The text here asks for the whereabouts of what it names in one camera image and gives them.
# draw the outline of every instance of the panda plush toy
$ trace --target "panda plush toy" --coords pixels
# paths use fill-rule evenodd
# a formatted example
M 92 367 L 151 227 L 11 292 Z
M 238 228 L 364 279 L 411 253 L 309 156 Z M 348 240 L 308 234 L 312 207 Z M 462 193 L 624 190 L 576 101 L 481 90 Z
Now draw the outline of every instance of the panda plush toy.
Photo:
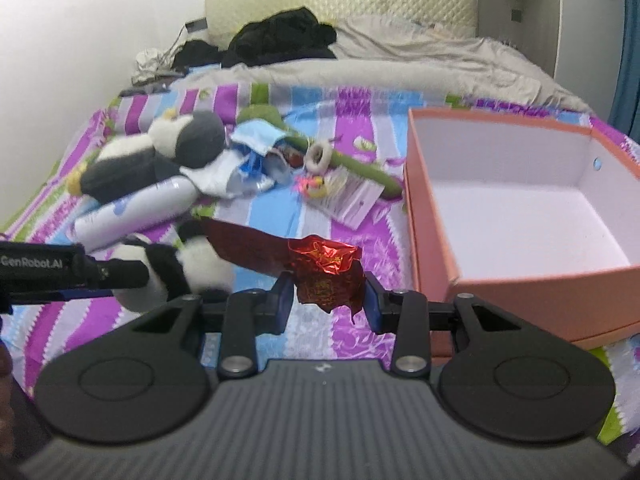
M 226 146 L 220 117 L 208 110 L 179 116 L 170 108 L 146 134 L 117 136 L 92 164 L 79 164 L 67 177 L 71 195 L 88 195 L 101 205 L 218 158 Z
M 198 294 L 206 303 L 225 301 L 234 284 L 232 265 L 218 256 L 196 219 L 178 228 L 182 247 L 151 243 L 131 235 L 118 245 L 112 258 L 139 260 L 149 271 L 146 286 L 113 291 L 118 302 L 132 312 L 148 312 L 185 294 Z

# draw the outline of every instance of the blue curtain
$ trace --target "blue curtain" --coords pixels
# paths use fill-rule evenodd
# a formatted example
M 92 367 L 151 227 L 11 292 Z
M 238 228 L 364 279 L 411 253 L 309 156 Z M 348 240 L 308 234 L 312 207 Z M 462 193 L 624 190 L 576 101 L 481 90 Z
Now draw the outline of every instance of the blue curtain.
M 625 0 L 625 40 L 609 123 L 640 142 L 640 0 Z

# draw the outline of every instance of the metal screw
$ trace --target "metal screw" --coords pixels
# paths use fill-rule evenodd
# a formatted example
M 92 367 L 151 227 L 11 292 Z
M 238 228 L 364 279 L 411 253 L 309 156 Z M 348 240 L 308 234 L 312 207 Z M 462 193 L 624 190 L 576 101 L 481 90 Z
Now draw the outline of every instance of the metal screw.
M 427 361 L 417 355 L 404 355 L 396 361 L 396 368 L 402 372 L 419 372 L 427 367 Z
M 254 365 L 248 357 L 243 355 L 232 355 L 223 359 L 221 366 L 231 374 L 241 374 Z

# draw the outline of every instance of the stuffed animal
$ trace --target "stuffed animal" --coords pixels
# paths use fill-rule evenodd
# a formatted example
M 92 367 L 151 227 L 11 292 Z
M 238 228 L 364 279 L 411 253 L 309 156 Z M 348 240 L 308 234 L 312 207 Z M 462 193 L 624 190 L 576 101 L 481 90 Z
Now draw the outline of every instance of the stuffed animal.
M 153 244 L 143 235 L 132 235 L 116 247 L 112 258 L 139 260 L 149 271 L 146 286 L 113 291 L 124 308 L 148 312 L 185 294 L 199 294 L 207 303 L 226 300 L 233 289 L 232 265 L 218 256 L 197 220 L 180 225 L 178 236 L 180 249 Z
M 72 195 L 86 194 L 107 204 L 179 175 L 181 166 L 203 168 L 225 143 L 225 127 L 214 112 L 178 116 L 170 109 L 154 120 L 148 133 L 117 137 L 93 164 L 79 164 L 67 177 L 66 188 Z
M 306 153 L 306 150 L 308 150 L 312 145 L 312 142 L 308 137 L 301 135 L 297 131 L 293 130 L 289 125 L 285 124 L 278 109 L 272 105 L 250 105 L 247 108 L 240 110 L 236 123 L 241 124 L 252 119 L 265 120 L 273 126 L 287 132 L 287 136 L 284 137 L 285 142 L 297 150 L 300 150 L 302 153 Z M 374 166 L 363 164 L 349 155 L 333 150 L 329 161 L 329 167 L 337 168 L 338 166 L 344 166 L 347 170 L 351 171 L 351 173 L 382 184 L 382 186 L 385 187 L 382 192 L 382 198 L 393 199 L 400 198 L 402 196 L 402 184 L 396 178 L 386 174 L 384 171 L 379 170 Z

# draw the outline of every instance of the white wall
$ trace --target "white wall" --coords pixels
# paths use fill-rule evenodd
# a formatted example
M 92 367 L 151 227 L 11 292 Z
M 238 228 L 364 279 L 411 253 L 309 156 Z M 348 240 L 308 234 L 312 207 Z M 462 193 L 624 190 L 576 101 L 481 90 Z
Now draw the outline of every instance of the white wall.
M 0 223 L 128 85 L 136 53 L 203 15 L 204 0 L 0 0 Z
M 0 221 L 158 42 L 150 0 L 0 0 Z

